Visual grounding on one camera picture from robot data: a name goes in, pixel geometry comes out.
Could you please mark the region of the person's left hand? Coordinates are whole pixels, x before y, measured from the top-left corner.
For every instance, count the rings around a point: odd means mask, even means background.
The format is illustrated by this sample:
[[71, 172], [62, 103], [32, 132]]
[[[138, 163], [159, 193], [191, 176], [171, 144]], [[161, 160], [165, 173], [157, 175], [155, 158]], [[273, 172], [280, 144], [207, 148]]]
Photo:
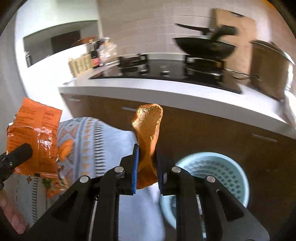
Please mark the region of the person's left hand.
[[9, 201], [9, 198], [4, 190], [1, 190], [0, 193], [0, 206], [4, 211], [5, 217], [8, 219], [15, 231], [18, 234], [23, 234], [27, 225], [26, 220], [19, 212], [14, 202]]

